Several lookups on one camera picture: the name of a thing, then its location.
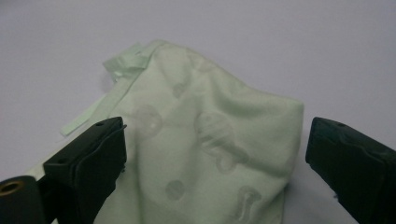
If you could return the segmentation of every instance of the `metal ring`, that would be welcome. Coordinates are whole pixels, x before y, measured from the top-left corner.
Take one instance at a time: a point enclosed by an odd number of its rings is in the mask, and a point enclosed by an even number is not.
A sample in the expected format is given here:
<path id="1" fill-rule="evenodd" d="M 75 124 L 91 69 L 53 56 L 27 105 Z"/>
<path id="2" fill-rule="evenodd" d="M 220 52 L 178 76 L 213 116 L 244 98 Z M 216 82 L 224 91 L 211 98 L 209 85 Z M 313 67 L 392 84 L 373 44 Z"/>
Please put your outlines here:
<path id="1" fill-rule="evenodd" d="M 13 180 L 0 185 L 0 197 L 12 194 L 23 188 L 24 183 L 20 180 Z"/>

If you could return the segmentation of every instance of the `gray surface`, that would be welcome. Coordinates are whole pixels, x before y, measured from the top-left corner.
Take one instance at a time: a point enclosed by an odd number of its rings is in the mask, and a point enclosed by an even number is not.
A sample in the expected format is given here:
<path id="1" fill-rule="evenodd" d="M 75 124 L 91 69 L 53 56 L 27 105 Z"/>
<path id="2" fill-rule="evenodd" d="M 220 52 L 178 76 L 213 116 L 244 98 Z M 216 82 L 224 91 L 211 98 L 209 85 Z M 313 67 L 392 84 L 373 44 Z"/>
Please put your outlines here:
<path id="1" fill-rule="evenodd" d="M 0 0 L 0 179 L 64 142 L 111 89 L 101 62 L 141 41 L 189 46 L 248 85 L 305 103 L 284 223 L 356 223 L 304 162 L 310 122 L 396 148 L 395 1 Z"/>

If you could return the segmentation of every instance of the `cloth bag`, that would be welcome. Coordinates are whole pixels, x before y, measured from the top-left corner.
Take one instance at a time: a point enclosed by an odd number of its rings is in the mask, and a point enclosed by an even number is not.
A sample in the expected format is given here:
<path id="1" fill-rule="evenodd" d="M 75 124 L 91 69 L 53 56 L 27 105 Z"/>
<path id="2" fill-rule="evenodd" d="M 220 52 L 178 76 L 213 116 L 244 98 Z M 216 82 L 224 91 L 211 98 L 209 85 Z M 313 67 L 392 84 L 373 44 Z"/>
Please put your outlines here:
<path id="1" fill-rule="evenodd" d="M 193 50 L 161 40 L 104 66 L 115 86 L 88 126 L 121 116 L 128 161 L 95 223 L 282 222 L 301 102 L 253 90 Z"/>

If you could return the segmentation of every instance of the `clamp jaw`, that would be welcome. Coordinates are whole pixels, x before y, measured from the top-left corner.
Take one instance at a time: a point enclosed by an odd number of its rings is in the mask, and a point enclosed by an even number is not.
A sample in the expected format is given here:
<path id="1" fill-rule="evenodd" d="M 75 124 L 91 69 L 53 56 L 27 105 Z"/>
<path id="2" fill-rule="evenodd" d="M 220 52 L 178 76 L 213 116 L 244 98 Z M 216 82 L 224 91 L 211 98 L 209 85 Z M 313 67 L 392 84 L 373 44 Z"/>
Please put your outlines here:
<path id="1" fill-rule="evenodd" d="M 125 127 L 122 118 L 100 121 L 44 162 L 37 182 L 1 182 L 0 223 L 92 224 L 124 170 Z"/>
<path id="2" fill-rule="evenodd" d="M 396 223 L 396 152 L 343 123 L 314 118 L 305 160 L 360 224 Z"/>

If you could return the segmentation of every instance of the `white background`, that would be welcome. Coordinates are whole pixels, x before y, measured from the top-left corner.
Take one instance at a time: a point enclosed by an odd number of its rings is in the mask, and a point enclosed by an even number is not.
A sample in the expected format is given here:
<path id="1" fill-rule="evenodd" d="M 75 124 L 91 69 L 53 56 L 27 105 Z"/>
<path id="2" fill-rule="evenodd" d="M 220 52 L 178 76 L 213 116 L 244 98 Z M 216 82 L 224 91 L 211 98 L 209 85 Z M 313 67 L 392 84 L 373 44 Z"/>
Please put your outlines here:
<path id="1" fill-rule="evenodd" d="M 356 223 L 304 154 L 313 117 L 396 148 L 393 0 L 0 0 L 0 180 L 57 149 L 60 127 L 111 89 L 101 62 L 157 38 L 303 101 L 284 223 Z"/>

